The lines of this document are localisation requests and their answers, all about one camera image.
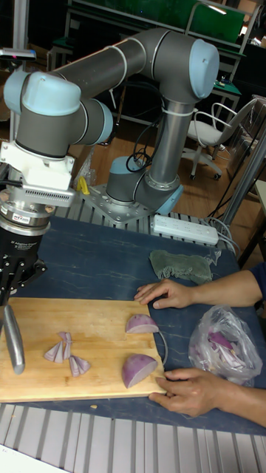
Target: light blue joint cap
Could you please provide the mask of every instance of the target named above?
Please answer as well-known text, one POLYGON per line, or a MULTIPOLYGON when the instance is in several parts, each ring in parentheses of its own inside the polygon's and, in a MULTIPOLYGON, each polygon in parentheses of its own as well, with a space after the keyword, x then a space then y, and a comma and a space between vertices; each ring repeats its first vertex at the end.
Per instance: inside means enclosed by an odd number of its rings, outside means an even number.
POLYGON ((4 101, 8 108, 18 115, 21 114, 21 91, 29 72, 15 71, 4 85, 4 101))
POLYGON ((183 186, 179 186, 176 191, 160 206, 156 212, 158 214, 167 215, 171 212, 172 208, 176 205, 177 201, 181 198, 183 193, 183 186))
POLYGON ((189 77, 194 94, 205 98, 214 88, 219 70, 219 53, 213 44, 197 39, 189 56, 189 77))
POLYGON ((50 117, 60 117, 76 112, 80 106, 81 89, 72 82, 34 72, 29 79, 22 99, 31 112, 50 117))
POLYGON ((97 145, 98 143, 102 143, 103 141, 107 140, 107 138, 109 138, 110 134, 112 133, 114 119, 108 106, 104 105, 104 103, 97 101, 95 98, 92 98, 92 100, 98 102, 101 106, 101 109, 103 110, 103 131, 101 132, 97 141, 95 141, 94 143, 95 145, 97 145))
MULTIPOLYGON (((128 156, 117 157, 112 162, 110 172, 113 174, 131 174, 131 172, 126 168, 126 161, 128 159, 128 156)), ((129 166, 132 171, 137 171, 140 169, 133 160, 130 160, 129 166)))

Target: office chair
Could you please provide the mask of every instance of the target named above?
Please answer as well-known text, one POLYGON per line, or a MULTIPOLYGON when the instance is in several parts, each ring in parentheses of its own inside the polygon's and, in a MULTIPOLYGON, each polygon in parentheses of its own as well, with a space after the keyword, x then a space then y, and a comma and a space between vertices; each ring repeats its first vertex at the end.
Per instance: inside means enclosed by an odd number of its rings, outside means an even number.
POLYGON ((182 157, 193 160, 193 167, 190 175, 190 178, 192 180, 194 180, 196 177, 196 168, 199 161, 203 164, 207 164, 212 169, 214 169, 214 171, 216 171, 216 174, 214 175, 215 180, 218 180, 222 176, 221 169, 219 169, 218 166, 212 161, 214 156, 212 157, 207 153, 202 153, 202 148, 206 148, 206 146, 217 146, 218 150, 219 145, 223 144, 225 141, 228 140, 228 138, 231 137, 236 127, 242 122, 242 120, 249 113, 255 103, 256 98, 246 103, 246 105, 244 105, 241 110, 236 113, 233 110, 229 109, 227 106, 216 102, 213 103, 211 107, 211 114, 201 111, 198 111, 194 114, 194 118, 191 120, 188 128, 188 137, 192 140, 197 141, 199 145, 196 151, 194 151, 193 149, 184 148, 182 153, 182 157), (233 118, 228 123, 215 117, 214 107, 216 105, 227 109, 230 113, 233 114, 233 118), (205 115, 206 117, 210 117, 212 119, 213 125, 208 125, 207 123, 197 120, 197 117, 199 115, 205 115), (224 125, 224 129, 222 132, 220 132, 216 128, 217 121, 224 125))

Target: cutting board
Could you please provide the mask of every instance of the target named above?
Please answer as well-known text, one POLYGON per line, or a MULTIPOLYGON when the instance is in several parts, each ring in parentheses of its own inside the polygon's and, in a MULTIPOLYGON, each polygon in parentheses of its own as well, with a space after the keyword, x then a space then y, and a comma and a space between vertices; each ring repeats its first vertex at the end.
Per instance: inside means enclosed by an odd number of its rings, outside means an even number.
POLYGON ((133 314, 146 313, 148 306, 135 301, 91 299, 10 299, 20 327, 26 367, 13 372, 2 330, 0 338, 0 402, 57 401, 147 396, 164 392, 155 381, 163 376, 163 364, 152 333, 127 334, 133 314), (61 339, 58 332, 72 335, 72 354, 91 364, 85 374, 73 378, 69 361, 52 363, 44 354, 61 339), (133 353, 155 358, 157 369, 130 389, 121 370, 133 353))

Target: blue sleeve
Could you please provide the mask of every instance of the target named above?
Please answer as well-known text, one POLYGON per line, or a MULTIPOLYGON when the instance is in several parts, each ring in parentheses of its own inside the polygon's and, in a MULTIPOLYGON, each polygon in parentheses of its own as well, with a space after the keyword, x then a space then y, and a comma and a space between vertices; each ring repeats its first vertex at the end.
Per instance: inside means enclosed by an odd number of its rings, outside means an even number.
POLYGON ((249 271, 256 277, 263 300, 266 301, 266 262, 259 263, 259 265, 254 266, 254 268, 251 268, 249 271))

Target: white power strip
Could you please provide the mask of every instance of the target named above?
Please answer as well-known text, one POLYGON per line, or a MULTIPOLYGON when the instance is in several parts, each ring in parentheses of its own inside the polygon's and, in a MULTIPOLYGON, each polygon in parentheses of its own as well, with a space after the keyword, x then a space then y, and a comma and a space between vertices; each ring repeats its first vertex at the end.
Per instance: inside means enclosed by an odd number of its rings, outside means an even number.
POLYGON ((151 226, 155 233, 189 239, 192 242, 216 245, 219 240, 217 230, 214 227, 164 217, 162 215, 154 215, 151 226))

